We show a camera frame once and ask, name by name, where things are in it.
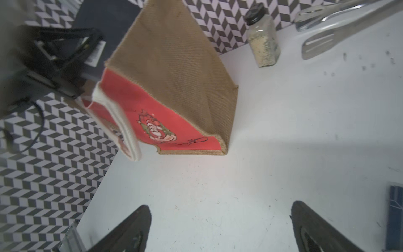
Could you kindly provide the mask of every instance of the metal tongs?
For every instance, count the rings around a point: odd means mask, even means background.
[[[317,5],[301,10],[295,16],[297,31],[309,29],[339,14],[361,8],[380,0],[341,0],[336,4]]]
[[[302,58],[304,60],[313,58],[331,49],[333,46],[351,35],[354,35],[401,10],[403,10],[403,0],[394,0],[349,24],[320,32],[303,43]]]

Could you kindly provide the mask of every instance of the burlap tote bag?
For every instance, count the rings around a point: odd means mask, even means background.
[[[125,118],[99,106],[96,116],[126,127],[125,142],[135,134],[160,154],[227,153],[238,87],[181,0],[146,2],[97,88]]]

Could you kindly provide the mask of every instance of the black jar lid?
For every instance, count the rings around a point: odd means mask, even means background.
[[[248,12],[246,12],[244,19],[247,25],[252,25],[258,22],[265,14],[266,10],[263,3],[258,3],[251,6]]]

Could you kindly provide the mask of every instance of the spice jar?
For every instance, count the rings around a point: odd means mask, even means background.
[[[266,15],[263,3],[254,4],[245,15],[249,26],[247,39],[258,67],[274,65],[281,50],[272,16]]]

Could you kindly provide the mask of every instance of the white bag handle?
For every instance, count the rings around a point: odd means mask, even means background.
[[[79,98],[79,103],[89,115],[94,119],[94,121],[102,128],[102,130],[108,135],[108,137],[115,142],[115,144],[119,147],[120,150],[127,156],[127,158],[131,161],[139,161],[141,159],[141,150],[139,147],[139,143],[134,133],[130,122],[127,120],[126,115],[119,104],[115,101],[111,100],[102,90],[100,86],[100,82],[95,85],[95,88],[92,92],[92,102],[99,103],[103,105],[112,116],[113,120],[116,122],[119,127],[123,139],[125,142],[116,136],[113,131],[106,126],[102,120],[98,118],[96,114],[94,114],[91,109],[88,109],[84,106],[81,98]]]

